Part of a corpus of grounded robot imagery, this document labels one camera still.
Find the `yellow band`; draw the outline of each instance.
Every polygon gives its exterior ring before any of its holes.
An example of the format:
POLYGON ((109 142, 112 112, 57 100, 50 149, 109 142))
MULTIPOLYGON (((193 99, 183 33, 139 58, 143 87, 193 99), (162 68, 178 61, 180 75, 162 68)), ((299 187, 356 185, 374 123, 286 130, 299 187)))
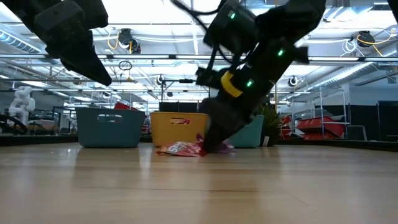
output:
POLYGON ((232 85, 231 83, 231 78, 234 75, 231 74, 230 72, 226 72, 222 77, 221 77, 221 84, 224 88, 224 90, 229 93, 231 96, 233 97, 238 97, 240 96, 243 92, 237 88, 235 88, 235 86, 232 85))

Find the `ceiling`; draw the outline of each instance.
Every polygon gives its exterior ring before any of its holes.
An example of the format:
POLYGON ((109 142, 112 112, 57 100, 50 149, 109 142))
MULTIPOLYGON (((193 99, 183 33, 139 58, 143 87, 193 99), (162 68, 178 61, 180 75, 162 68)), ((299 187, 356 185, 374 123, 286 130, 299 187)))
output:
MULTIPOLYGON (((197 11, 212 11, 217 8, 220 1, 215 0, 184 0, 188 7, 193 7, 197 11)), ((265 4, 264 1, 255 1, 255 4, 249 4, 248 8, 255 14, 266 12, 274 7, 271 4, 265 4)), ((154 54, 177 54, 177 55, 209 55, 211 49, 201 40, 204 31, 194 23, 192 18, 176 8, 169 0, 145 0, 145 1, 125 1, 125 0, 103 0, 106 10, 109 14, 109 26, 103 29, 93 30, 95 37, 95 49, 98 54, 128 54, 126 49, 120 46, 113 49, 116 45, 116 35, 122 28, 132 29, 132 35, 136 38, 142 52, 145 55, 154 54)), ((397 22, 392 15, 391 10, 385 7, 376 7, 374 4, 362 5, 361 7, 328 7, 328 12, 335 12, 332 16, 328 15, 326 22, 322 22, 314 30, 302 45, 309 46, 309 55, 312 57, 382 57, 382 54, 391 53, 391 49, 396 45, 395 35, 398 30, 397 22), (376 42, 384 41, 377 45, 381 52, 378 54, 373 47, 362 48, 353 45, 354 42, 348 42, 351 37, 358 35, 360 30, 369 30, 376 39, 376 42)), ((212 22, 214 16, 201 17, 205 24, 212 22)), ((7 29, 14 36, 28 42, 30 45, 40 50, 41 54, 46 54, 45 45, 35 34, 27 29, 21 21, 2 3, 0 3, 0 30, 7 29)), ((2 54, 27 54, 13 46, 0 42, 0 53, 2 54)), ((130 100, 134 95, 134 101, 148 101, 153 104, 151 108, 156 110, 156 103, 160 99, 160 86, 156 84, 156 78, 162 76, 168 80, 178 80, 181 78, 195 79, 195 72, 198 67, 207 66, 208 60, 200 58, 197 60, 129 60, 132 64, 130 71, 121 71, 119 63, 121 59, 103 60, 109 74, 114 80, 126 80, 132 78, 138 83, 115 81, 109 88, 119 90, 115 95, 122 100, 130 100)), ((217 62, 215 68, 227 66, 225 62, 217 62)), ((320 82, 330 74, 337 73, 342 68, 352 66, 350 63, 337 60, 337 62, 322 62, 316 65, 291 65, 284 76, 278 81, 277 90, 281 92, 307 91, 308 87, 314 83, 320 82), (287 81, 295 75, 300 81, 295 87, 289 87, 287 81)), ((84 96, 94 100, 102 100, 101 92, 94 92, 95 89, 104 88, 93 82, 82 82, 76 85, 71 82, 59 82, 58 80, 70 80, 80 77, 79 74, 68 72, 62 65, 44 59, 17 59, 9 57, 0 60, 2 75, 8 78, 39 78, 48 79, 46 85, 54 89, 85 89, 84 96)), ((166 100, 201 100, 208 96, 208 89, 195 86, 194 84, 174 83, 168 86, 168 91, 174 91, 173 97, 164 96, 166 100)), ((82 93, 64 91, 67 96, 77 96, 82 93)), ((280 98, 286 98, 288 93, 279 93, 280 98)))

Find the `yellow storage bin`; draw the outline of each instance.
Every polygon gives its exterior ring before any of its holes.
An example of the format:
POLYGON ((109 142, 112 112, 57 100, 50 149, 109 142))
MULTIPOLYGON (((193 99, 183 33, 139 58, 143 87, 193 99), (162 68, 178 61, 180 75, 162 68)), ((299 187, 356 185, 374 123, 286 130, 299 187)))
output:
POLYGON ((205 135, 209 117, 200 113, 153 112, 150 114, 152 141, 157 147, 176 141, 196 142, 205 135))

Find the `teal storage bin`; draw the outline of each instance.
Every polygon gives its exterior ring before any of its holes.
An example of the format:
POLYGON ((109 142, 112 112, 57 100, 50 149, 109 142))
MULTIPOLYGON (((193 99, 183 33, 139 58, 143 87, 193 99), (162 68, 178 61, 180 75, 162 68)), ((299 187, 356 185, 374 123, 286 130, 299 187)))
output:
POLYGON ((145 113, 133 110, 76 108, 83 147, 137 147, 145 113))
POLYGON ((246 125, 239 132, 231 136, 229 138, 229 143, 234 147, 238 148, 258 147, 261 138, 261 130, 263 122, 264 122, 263 115, 256 116, 256 118, 254 118, 252 123, 246 125))

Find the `black robotic arm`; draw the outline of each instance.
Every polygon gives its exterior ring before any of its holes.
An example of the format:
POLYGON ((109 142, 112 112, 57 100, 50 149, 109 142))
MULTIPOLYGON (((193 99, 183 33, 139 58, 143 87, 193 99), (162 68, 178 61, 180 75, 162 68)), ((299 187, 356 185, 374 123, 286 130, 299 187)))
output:
POLYGON ((46 45, 65 68, 96 82, 112 80, 95 53, 90 29, 106 27, 102 0, 2 0, 46 45))

